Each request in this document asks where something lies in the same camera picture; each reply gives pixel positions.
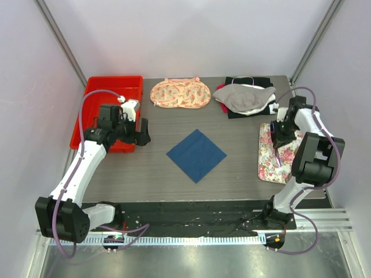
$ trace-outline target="wall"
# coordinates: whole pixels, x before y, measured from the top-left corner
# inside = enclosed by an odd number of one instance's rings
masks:
[[[87,77],[292,76],[331,0],[46,0]]]
[[[330,196],[335,206],[346,208],[365,266],[371,261],[370,10],[370,1],[344,1],[296,84],[317,93],[324,124],[345,140],[340,176]]]
[[[39,10],[0,2],[1,277],[25,277],[34,210],[61,178],[83,87]]]

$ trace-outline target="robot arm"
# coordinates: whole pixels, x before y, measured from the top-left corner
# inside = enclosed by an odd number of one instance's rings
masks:
[[[141,131],[136,131],[136,111],[140,106],[139,102],[137,100],[125,101],[124,97],[120,97],[119,101],[121,106],[101,105],[97,126],[84,131],[83,158],[81,159],[82,145],[80,143],[76,157],[56,189],[48,198],[40,197],[37,200],[35,209],[43,236],[53,237],[52,214],[56,200],[67,180],[70,181],[62,196],[57,215],[56,227],[60,239],[80,243],[90,230],[102,224],[122,224],[120,205],[99,203],[93,207],[81,209],[83,196],[94,171],[117,140],[139,146],[145,146],[151,141],[147,119],[142,119]]]
[[[302,191],[304,192],[294,201],[295,207],[315,187],[326,184],[336,172],[336,154],[329,140],[323,134],[327,132],[335,142],[340,155],[343,154],[345,142],[334,138],[324,127],[315,111],[315,117],[322,126],[318,128],[312,117],[312,106],[306,104],[306,98],[296,96],[290,99],[288,108],[280,108],[277,120],[271,123],[271,137],[275,149],[295,140],[295,130],[300,130],[304,138],[297,150],[292,164],[292,176],[283,190],[273,196],[263,210],[263,219],[280,224],[287,224],[292,218],[290,201]]]

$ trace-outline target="wood grain surface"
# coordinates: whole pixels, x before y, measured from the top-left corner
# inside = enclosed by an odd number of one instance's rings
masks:
[[[269,76],[277,97],[290,89],[286,76]],[[149,120],[152,141],[134,153],[109,153],[101,162],[86,190],[84,202],[159,202],[181,200],[259,200],[277,194],[282,184],[257,176],[259,126],[275,119],[261,115],[228,119],[212,99],[201,109],[154,107],[153,86],[163,79],[145,79],[142,117]],[[213,93],[225,78],[201,78]],[[288,105],[287,95],[280,103]],[[208,136],[227,157],[195,184],[166,153],[195,129]],[[325,197],[322,191],[308,198]]]

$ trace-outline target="red fabric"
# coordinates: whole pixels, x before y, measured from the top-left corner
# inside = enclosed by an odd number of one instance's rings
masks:
[[[224,86],[225,84],[220,84],[218,87],[216,87],[216,89],[219,90],[223,88]],[[221,106],[221,109],[223,110],[223,113],[228,113],[228,109],[223,103],[220,103],[220,106]]]

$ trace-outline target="floral placemat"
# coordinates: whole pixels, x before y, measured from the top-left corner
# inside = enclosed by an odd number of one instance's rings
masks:
[[[270,124],[263,123],[260,126],[258,177],[261,180],[280,184],[286,184],[288,182],[292,162],[303,139],[300,131],[296,131],[295,136],[297,138],[295,141],[278,149],[282,165],[280,167],[274,155]]]

